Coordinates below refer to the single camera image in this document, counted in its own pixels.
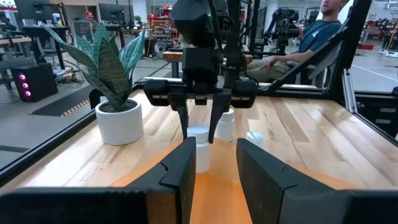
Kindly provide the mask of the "silver aluminium rail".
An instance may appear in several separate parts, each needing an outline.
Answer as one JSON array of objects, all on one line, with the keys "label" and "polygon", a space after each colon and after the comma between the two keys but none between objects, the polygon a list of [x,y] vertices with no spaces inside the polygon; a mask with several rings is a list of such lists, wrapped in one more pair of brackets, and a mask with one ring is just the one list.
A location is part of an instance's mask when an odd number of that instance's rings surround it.
[{"label": "silver aluminium rail", "polygon": [[345,68],[343,70],[342,82],[346,109],[350,113],[357,113],[358,109],[350,69]]}]

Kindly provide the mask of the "black computer tower pink lights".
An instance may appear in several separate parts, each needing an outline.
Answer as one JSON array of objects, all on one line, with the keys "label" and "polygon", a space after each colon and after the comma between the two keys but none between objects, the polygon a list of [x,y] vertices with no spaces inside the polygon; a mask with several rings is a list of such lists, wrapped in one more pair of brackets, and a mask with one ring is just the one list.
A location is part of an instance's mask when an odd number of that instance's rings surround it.
[{"label": "black computer tower pink lights", "polygon": [[37,102],[58,93],[55,75],[49,63],[15,67],[11,73],[22,101]]}]

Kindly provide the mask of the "black floor mat striped edge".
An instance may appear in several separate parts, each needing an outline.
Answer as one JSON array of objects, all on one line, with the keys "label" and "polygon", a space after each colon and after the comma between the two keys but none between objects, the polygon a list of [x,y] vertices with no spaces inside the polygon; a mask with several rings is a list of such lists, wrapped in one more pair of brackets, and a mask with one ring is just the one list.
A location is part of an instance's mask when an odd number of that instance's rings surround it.
[{"label": "black floor mat striped edge", "polygon": [[93,87],[86,86],[57,101],[39,108],[30,115],[65,117],[90,103],[89,94]]}]

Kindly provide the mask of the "snake plant in white pot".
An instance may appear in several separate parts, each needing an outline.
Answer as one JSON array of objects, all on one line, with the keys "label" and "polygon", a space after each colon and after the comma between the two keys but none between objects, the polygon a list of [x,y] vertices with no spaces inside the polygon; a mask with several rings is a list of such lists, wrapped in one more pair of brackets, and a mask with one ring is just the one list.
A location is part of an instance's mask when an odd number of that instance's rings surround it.
[{"label": "snake plant in white pot", "polygon": [[102,141],[110,145],[124,145],[137,141],[144,134],[141,104],[132,98],[133,71],[144,53],[145,30],[118,49],[115,37],[110,37],[100,22],[94,33],[94,43],[76,37],[70,45],[51,28],[42,26],[67,53],[87,69],[86,81],[106,97],[95,106],[96,119]]}]

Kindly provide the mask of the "seated person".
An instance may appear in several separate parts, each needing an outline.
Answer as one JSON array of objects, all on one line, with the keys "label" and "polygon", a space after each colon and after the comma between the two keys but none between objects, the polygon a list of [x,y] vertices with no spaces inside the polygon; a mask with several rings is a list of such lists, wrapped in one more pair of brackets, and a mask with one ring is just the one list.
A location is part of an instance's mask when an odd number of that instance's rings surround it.
[{"label": "seated person", "polygon": [[285,75],[290,67],[288,62],[301,63],[317,51],[342,26],[338,20],[339,13],[349,0],[323,0],[322,18],[308,27],[299,27],[301,43],[298,51],[288,55],[277,55],[261,62],[248,65],[246,75],[259,82],[270,83]]}]

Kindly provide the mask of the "grey chair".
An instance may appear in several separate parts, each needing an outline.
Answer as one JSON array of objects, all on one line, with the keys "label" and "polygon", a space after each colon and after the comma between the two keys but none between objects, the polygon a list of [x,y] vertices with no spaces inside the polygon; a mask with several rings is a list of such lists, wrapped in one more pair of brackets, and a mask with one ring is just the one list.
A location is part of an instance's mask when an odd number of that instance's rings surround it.
[{"label": "grey chair", "polygon": [[287,84],[310,85],[316,88],[326,88],[330,84],[332,73],[336,67],[342,42],[321,56],[315,65],[307,65],[298,74],[287,79]]}]

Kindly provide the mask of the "black computer monitor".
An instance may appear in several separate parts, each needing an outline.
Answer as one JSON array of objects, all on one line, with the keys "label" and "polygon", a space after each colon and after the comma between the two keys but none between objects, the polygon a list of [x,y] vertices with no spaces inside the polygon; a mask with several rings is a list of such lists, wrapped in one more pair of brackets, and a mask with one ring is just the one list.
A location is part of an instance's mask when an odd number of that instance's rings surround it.
[{"label": "black computer monitor", "polygon": [[14,0],[22,19],[36,21],[52,19],[50,0]]},{"label": "black computer monitor", "polygon": [[124,21],[124,6],[118,4],[98,4],[102,21]]}]

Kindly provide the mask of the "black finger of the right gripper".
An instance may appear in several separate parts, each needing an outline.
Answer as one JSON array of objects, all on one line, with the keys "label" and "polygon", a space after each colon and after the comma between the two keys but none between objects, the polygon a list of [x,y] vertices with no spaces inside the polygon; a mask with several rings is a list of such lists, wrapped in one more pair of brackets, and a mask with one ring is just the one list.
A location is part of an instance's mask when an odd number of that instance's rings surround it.
[{"label": "black finger of the right gripper", "polygon": [[186,139],[188,136],[187,96],[184,93],[169,93],[169,103],[172,110],[179,115],[183,138]]},{"label": "black finger of the right gripper", "polygon": [[209,126],[209,143],[213,143],[216,127],[224,112],[229,111],[231,104],[231,89],[224,89],[222,92],[213,95],[213,103],[211,109],[211,119]]}]

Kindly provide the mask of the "black desk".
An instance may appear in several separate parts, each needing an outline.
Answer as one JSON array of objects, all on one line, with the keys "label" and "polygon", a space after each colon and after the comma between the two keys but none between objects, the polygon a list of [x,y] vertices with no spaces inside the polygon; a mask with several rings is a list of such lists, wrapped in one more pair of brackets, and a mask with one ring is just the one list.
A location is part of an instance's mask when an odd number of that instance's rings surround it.
[{"label": "black desk", "polygon": [[53,37],[42,27],[39,26],[22,26],[22,31],[31,38],[32,51],[34,53],[34,58],[37,63],[45,63],[45,51],[43,50],[44,42],[49,40],[52,44],[52,48],[58,57],[60,68],[65,69],[65,64],[62,58],[63,47],[56,41]]}]

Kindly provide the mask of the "black table frame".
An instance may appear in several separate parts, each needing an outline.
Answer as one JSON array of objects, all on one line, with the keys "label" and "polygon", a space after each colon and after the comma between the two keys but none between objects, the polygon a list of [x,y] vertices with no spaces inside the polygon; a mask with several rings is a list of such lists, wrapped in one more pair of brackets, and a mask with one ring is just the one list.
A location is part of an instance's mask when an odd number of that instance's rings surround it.
[{"label": "black table frame", "polygon": [[[332,76],[330,87],[321,90],[309,86],[302,87],[289,85],[287,79],[301,69],[304,64],[299,64],[280,80],[270,84],[259,85],[256,102],[272,106],[273,113],[278,117],[278,127],[270,127],[276,134],[278,131],[294,135],[300,128],[299,122],[304,120],[308,113],[301,109],[290,108],[298,106],[320,105],[321,119],[319,130],[315,132],[316,140],[327,138],[330,145],[338,147],[343,145],[342,155],[355,153],[350,160],[352,167],[362,174],[364,184],[376,184],[379,187],[398,187],[398,140],[376,126],[359,112],[350,111],[343,98],[346,96],[344,75],[352,65],[354,58],[353,40],[358,37],[359,26],[353,22],[364,21],[366,11],[371,7],[373,0],[353,0],[347,17],[347,26],[344,31],[336,34],[330,43],[318,50],[312,59],[341,44],[335,72]],[[20,158],[0,169],[0,188],[7,185],[16,187],[24,185],[38,177],[41,168],[39,163],[48,162],[48,158],[58,152],[67,150],[88,137],[93,129],[96,116],[90,111],[51,138],[29,149]]]}]

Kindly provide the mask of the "person with red cap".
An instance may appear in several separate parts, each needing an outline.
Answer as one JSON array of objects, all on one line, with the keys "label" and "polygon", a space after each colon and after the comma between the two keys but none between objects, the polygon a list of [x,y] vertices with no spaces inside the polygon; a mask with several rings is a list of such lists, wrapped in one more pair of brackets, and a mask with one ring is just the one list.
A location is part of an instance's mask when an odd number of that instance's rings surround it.
[{"label": "person with red cap", "polygon": [[92,29],[96,29],[96,26],[98,25],[98,22],[94,20],[93,13],[90,11],[85,12],[85,21],[88,21],[90,23],[90,26]]}]

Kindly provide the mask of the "amber pill bottle white cap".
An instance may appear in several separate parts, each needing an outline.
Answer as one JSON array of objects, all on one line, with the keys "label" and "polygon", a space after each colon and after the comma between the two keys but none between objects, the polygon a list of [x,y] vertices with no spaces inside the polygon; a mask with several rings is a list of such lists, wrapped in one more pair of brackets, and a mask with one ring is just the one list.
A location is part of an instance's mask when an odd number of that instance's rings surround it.
[{"label": "amber pill bottle white cap", "polygon": [[196,173],[204,173],[210,166],[209,129],[206,126],[191,126],[187,128],[188,137],[196,139]]},{"label": "amber pill bottle white cap", "polygon": [[218,121],[215,138],[232,142],[234,138],[234,110],[229,109],[228,112],[222,114]]}]

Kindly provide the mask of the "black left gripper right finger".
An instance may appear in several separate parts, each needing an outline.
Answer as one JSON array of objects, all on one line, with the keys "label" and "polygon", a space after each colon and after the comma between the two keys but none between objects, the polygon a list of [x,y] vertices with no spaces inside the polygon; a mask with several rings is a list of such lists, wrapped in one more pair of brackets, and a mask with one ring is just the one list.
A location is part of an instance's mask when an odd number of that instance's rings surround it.
[{"label": "black left gripper right finger", "polygon": [[398,224],[398,190],[336,190],[242,138],[236,159],[253,224]]}]

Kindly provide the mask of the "black chalkboard sign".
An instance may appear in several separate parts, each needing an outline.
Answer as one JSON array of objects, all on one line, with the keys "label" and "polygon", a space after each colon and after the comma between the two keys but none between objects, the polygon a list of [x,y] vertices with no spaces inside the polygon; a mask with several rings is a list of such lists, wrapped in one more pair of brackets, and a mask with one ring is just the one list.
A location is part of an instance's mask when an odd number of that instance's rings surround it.
[{"label": "black chalkboard sign", "polygon": [[94,43],[93,29],[88,21],[73,21],[72,22],[72,33],[74,37],[81,37],[87,40],[90,44]]}]

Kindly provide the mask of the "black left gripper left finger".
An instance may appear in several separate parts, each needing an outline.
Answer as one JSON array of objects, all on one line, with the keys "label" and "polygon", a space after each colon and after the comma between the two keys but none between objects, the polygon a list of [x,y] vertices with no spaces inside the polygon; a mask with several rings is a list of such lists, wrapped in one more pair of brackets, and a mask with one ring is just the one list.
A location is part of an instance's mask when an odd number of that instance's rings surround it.
[{"label": "black left gripper left finger", "polygon": [[0,224],[187,224],[196,139],[124,187],[32,187],[0,195]]}]

